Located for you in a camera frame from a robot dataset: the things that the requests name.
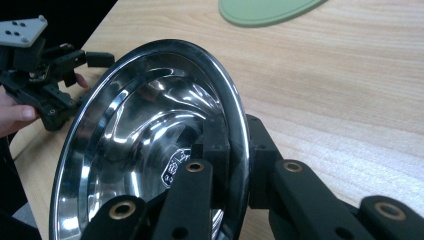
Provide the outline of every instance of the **fingernail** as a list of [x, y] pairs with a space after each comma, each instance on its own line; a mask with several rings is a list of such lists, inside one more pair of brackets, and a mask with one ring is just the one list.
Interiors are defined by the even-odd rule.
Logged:
[[33, 120], [35, 118], [35, 111], [34, 109], [26, 108], [22, 112], [22, 116], [24, 117], [25, 121]]

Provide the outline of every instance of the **wood grain surface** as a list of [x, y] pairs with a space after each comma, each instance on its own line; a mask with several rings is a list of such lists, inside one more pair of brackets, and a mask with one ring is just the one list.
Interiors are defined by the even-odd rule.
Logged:
[[[212, 53], [282, 155], [307, 163], [337, 197], [358, 206], [385, 195], [424, 215], [423, 1], [327, 1], [288, 22], [240, 28], [217, 0], [119, 0], [84, 50], [118, 59], [165, 38]], [[104, 70], [77, 72], [94, 84]], [[12, 144], [44, 239], [69, 126], [50, 133], [38, 121]], [[248, 210], [240, 238], [272, 239], [267, 211]]]

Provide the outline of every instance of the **round green object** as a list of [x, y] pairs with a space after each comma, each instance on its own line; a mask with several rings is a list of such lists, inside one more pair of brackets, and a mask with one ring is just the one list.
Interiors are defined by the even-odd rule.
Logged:
[[219, 0], [219, 11], [229, 22], [262, 27], [300, 16], [326, 0]]

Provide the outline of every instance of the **metal bowl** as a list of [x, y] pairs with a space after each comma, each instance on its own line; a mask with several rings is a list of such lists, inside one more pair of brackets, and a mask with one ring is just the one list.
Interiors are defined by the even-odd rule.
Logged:
[[180, 40], [143, 45], [115, 63], [85, 100], [66, 138], [53, 186], [50, 238], [79, 239], [108, 200], [149, 201], [170, 187], [167, 165], [187, 160], [205, 119], [225, 119], [228, 197], [213, 237], [237, 237], [247, 203], [249, 150], [244, 110], [221, 64]]

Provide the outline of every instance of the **hole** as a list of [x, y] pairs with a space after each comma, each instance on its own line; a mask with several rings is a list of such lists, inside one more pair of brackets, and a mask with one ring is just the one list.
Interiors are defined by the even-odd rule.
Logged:
[[135, 204], [132, 201], [122, 201], [113, 205], [109, 210], [109, 216], [115, 220], [125, 219], [135, 212]]
[[298, 173], [303, 170], [302, 166], [295, 162], [285, 162], [284, 168], [287, 171], [294, 172], [294, 173]]
[[174, 239], [184, 239], [188, 236], [188, 231], [184, 227], [177, 227], [172, 231], [172, 237]]
[[353, 234], [349, 230], [346, 230], [345, 228], [341, 228], [341, 227], [336, 228], [336, 234], [337, 236], [343, 239], [353, 239]]
[[406, 215], [402, 209], [391, 203], [378, 202], [375, 204], [375, 209], [384, 217], [392, 220], [403, 221], [406, 219]]
[[189, 172], [200, 172], [205, 168], [205, 166], [199, 162], [193, 162], [186, 166], [187, 171]]

